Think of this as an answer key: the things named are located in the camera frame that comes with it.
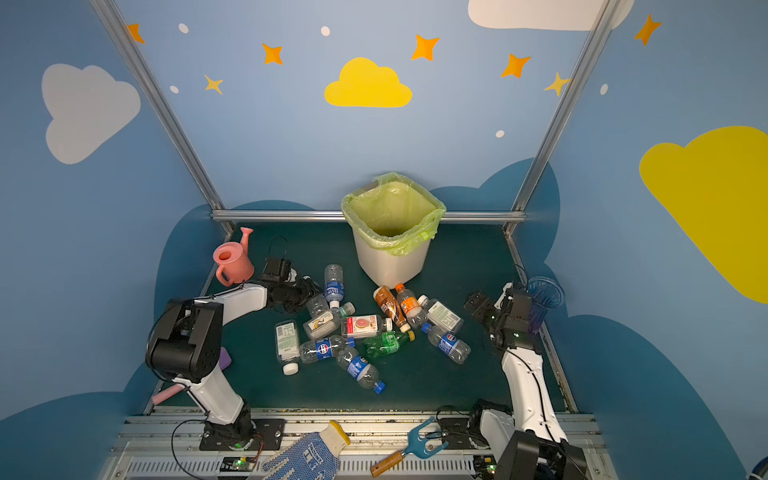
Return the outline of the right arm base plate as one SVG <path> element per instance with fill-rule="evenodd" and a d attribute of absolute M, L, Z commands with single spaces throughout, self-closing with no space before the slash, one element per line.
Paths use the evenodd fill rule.
<path fill-rule="evenodd" d="M 471 435 L 467 419 L 460 417 L 440 418 L 437 420 L 443 443 L 448 443 L 447 450 L 481 450 L 485 448 L 482 440 Z"/>

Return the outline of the pepsi bottle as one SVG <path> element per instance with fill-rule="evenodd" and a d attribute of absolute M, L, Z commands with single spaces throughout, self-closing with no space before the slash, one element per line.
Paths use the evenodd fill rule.
<path fill-rule="evenodd" d="M 304 364 L 335 358 L 346 347 L 354 347 L 355 339 L 331 335 L 318 340 L 309 340 L 299 347 L 300 360 Z"/>
<path fill-rule="evenodd" d="M 471 347 L 443 327 L 425 323 L 422 331 L 429 342 L 456 364 L 462 365 L 471 353 Z"/>

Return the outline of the blue white work glove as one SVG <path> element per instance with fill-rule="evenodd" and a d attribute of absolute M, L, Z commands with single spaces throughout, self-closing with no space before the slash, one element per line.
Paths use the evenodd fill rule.
<path fill-rule="evenodd" d="M 319 432 L 302 436 L 292 446 L 268 460 L 265 479 L 329 479 L 340 470 L 340 454 L 350 438 L 336 421 Z"/>

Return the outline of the clear bottle green cap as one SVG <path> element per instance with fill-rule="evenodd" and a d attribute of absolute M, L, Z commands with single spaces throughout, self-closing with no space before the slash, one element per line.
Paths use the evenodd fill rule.
<path fill-rule="evenodd" d="M 304 323 L 305 333 L 311 340 L 330 336 L 349 316 L 355 313 L 355 306 L 347 302 L 338 308 L 325 308 L 318 316 Z"/>

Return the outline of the left circuit board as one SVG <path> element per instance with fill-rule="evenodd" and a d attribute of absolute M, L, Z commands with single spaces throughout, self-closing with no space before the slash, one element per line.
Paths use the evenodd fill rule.
<path fill-rule="evenodd" d="M 257 465 L 255 457 L 225 457 L 220 465 L 220 472 L 251 473 Z"/>

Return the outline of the pink watering can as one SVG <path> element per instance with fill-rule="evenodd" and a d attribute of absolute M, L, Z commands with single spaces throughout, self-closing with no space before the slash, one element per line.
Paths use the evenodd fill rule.
<path fill-rule="evenodd" d="M 213 260 L 218 265 L 215 276 L 225 287 L 241 284 L 252 278 L 254 265 L 248 256 L 251 228 L 241 227 L 240 242 L 226 242 L 213 252 Z"/>

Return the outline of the circuit board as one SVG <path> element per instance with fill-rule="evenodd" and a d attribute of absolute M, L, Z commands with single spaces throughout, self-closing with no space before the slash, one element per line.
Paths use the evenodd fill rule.
<path fill-rule="evenodd" d="M 225 457 L 220 465 L 220 472 L 251 473 L 257 465 L 255 457 Z"/>
<path fill-rule="evenodd" d="M 474 456 L 472 461 L 474 473 L 473 479 L 494 480 L 496 472 L 496 462 L 492 456 Z"/>

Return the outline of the clear bottle blue cap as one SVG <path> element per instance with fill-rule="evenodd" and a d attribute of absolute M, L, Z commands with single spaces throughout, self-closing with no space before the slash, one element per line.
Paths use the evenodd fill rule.
<path fill-rule="evenodd" d="M 338 354 L 337 363 L 362 388 L 373 390 L 376 394 L 382 394 L 386 389 L 378 369 L 354 347 L 343 348 Z"/>

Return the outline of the purple blue glass vase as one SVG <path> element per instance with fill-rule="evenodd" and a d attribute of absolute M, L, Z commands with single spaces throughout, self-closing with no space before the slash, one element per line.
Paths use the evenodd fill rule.
<path fill-rule="evenodd" d="M 558 308 L 565 302 L 565 292 L 556 280 L 535 276 L 528 280 L 527 293 L 531 297 L 529 332 L 536 334 L 543 325 L 548 311 Z"/>

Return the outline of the green soda bottle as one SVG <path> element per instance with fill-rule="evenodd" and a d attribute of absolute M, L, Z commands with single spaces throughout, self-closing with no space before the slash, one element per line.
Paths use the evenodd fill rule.
<path fill-rule="evenodd" d="M 389 331 L 364 340 L 364 354 L 367 359 L 394 354 L 400 348 L 415 340 L 414 332 Z"/>

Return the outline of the bottle orange cap orange label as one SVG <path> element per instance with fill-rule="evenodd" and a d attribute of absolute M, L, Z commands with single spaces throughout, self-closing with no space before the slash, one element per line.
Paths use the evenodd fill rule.
<path fill-rule="evenodd" d="M 414 293 L 407 289 L 404 284 L 397 284 L 395 290 L 397 292 L 397 302 L 406 316 L 409 325 L 414 330 L 419 331 L 427 322 L 426 311 L 421 306 Z"/>

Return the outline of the green bin liner bag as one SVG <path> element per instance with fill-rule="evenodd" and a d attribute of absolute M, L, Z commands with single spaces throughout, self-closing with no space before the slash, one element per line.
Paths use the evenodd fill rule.
<path fill-rule="evenodd" d="M 420 184 L 390 172 L 347 194 L 341 211 L 369 247 L 406 256 L 435 238 L 447 208 Z"/>

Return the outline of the right circuit board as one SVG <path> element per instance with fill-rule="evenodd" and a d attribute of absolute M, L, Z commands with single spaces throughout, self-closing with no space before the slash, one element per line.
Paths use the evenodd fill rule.
<path fill-rule="evenodd" d="M 496 472 L 496 462 L 492 456 L 474 456 L 472 461 L 474 473 L 473 479 L 494 480 Z"/>

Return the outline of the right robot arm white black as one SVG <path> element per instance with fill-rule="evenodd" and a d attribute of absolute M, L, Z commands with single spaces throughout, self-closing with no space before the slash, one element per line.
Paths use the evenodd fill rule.
<path fill-rule="evenodd" d="M 547 390 L 543 357 L 529 332 L 531 306 L 531 297 L 512 284 L 496 301 L 482 291 L 468 295 L 465 310 L 502 353 L 511 405 L 478 400 L 467 429 L 493 455 L 487 479 L 588 479 L 585 454 L 568 440 Z"/>

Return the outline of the blue garden hand rake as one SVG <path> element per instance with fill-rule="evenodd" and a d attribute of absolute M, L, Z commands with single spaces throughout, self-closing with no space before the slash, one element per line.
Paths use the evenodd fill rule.
<path fill-rule="evenodd" d="M 437 418 L 431 416 L 408 432 L 407 445 L 404 449 L 392 453 L 373 465 L 370 468 L 371 476 L 373 478 L 379 477 L 384 472 L 401 463 L 409 454 L 415 455 L 422 460 L 429 459 L 445 450 L 448 446 L 449 443 L 444 438 Z"/>

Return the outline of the white trash bin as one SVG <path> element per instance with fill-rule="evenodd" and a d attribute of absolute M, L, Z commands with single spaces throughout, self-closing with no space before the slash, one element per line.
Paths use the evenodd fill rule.
<path fill-rule="evenodd" d="M 358 262 L 368 277 L 378 286 L 394 289 L 415 278 L 423 269 L 431 241 L 405 256 L 395 256 L 369 246 L 357 232 L 353 232 Z"/>

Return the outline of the brown tea bottle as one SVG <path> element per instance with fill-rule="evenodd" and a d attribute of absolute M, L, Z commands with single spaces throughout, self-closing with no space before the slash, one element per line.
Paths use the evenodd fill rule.
<path fill-rule="evenodd" d="M 401 332 L 407 332 L 411 329 L 406 316 L 403 314 L 395 296 L 388 287 L 379 286 L 373 292 L 373 298 L 382 312 L 392 320 L 393 324 Z"/>

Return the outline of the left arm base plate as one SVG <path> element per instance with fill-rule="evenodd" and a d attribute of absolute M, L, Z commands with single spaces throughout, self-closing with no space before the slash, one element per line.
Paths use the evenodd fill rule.
<path fill-rule="evenodd" d="M 286 421 L 280 418 L 241 419 L 218 425 L 206 421 L 201 451 L 277 451 L 281 448 Z"/>

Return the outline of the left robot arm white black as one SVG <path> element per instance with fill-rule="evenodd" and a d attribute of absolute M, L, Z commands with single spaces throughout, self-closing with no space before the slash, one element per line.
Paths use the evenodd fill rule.
<path fill-rule="evenodd" d="M 250 407 L 219 365 L 223 327 L 265 308 L 296 312 L 319 292 L 316 282 L 304 276 L 282 283 L 245 282 L 168 303 L 149 335 L 145 363 L 163 381 L 181 385 L 204 411 L 202 447 L 247 450 L 255 438 Z"/>

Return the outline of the bottle red pink label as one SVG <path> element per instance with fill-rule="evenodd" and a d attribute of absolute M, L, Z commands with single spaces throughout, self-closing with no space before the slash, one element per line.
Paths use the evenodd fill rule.
<path fill-rule="evenodd" d="M 341 335 L 354 339 L 371 338 L 392 330 L 392 320 L 380 315 L 351 316 L 341 324 Z"/>

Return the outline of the clear bottle blue label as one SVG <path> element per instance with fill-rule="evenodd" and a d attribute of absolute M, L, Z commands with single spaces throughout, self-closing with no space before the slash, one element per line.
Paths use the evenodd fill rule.
<path fill-rule="evenodd" d="M 329 264 L 324 270 L 324 296 L 331 309 L 338 309 L 344 299 L 343 268 Z"/>

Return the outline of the clear bottle white cap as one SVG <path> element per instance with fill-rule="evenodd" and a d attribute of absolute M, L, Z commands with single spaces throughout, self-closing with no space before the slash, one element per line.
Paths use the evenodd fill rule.
<path fill-rule="evenodd" d="M 310 298 L 306 303 L 306 308 L 311 319 L 321 317 L 330 310 L 329 304 L 323 294 L 317 294 Z"/>

